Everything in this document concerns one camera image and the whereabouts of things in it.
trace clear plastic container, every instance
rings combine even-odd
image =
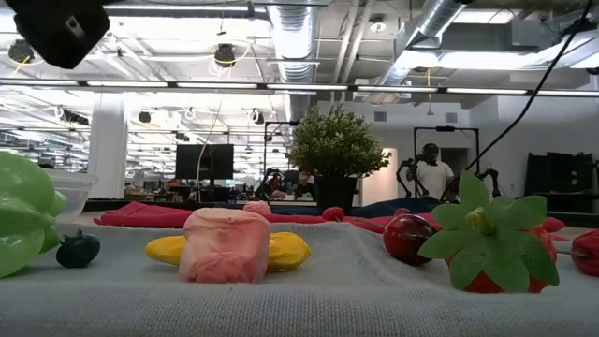
[[[57,222],[70,222],[77,220],[83,211],[87,196],[97,177],[94,174],[71,173],[58,169],[45,169],[50,176],[54,189],[66,197],[66,208],[56,218]]]

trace yellow banana toy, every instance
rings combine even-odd
[[[184,236],[171,236],[153,240],[146,245],[146,255],[156,261],[179,266]],[[293,233],[272,233],[269,241],[268,271],[292,271],[312,254],[308,244]]]

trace red cloth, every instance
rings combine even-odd
[[[105,212],[100,218],[94,219],[98,225],[104,226],[124,226],[124,227],[145,227],[145,228],[183,228],[185,220],[191,215],[192,211],[171,209],[161,206],[144,205],[139,202],[131,202],[117,211]],[[433,226],[439,227],[434,222],[431,213],[419,214]],[[280,215],[266,214],[263,215],[271,223],[299,223],[299,224],[322,224],[327,221],[322,216],[312,215]],[[393,219],[393,216],[381,216],[372,219],[365,219],[367,224],[359,221],[359,218],[346,216],[343,220],[362,229],[369,230],[374,233],[382,234],[385,225]],[[547,218],[543,223],[543,228],[549,233],[555,233],[561,230],[565,224],[563,221],[556,218]],[[551,235],[552,240],[568,241],[565,238]]]

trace gray fabric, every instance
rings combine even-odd
[[[74,232],[61,226],[59,231]],[[568,256],[562,284],[541,295],[477,295],[451,287],[447,267],[390,258],[381,237],[347,224],[272,225],[313,255],[262,285],[186,285],[144,254],[172,229],[85,227],[102,242],[84,270],[54,253],[0,280],[0,336],[596,336],[599,280]]]

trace green bell pepper toy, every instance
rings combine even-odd
[[[65,206],[65,196],[37,164],[0,153],[0,278],[60,243],[54,218]]]

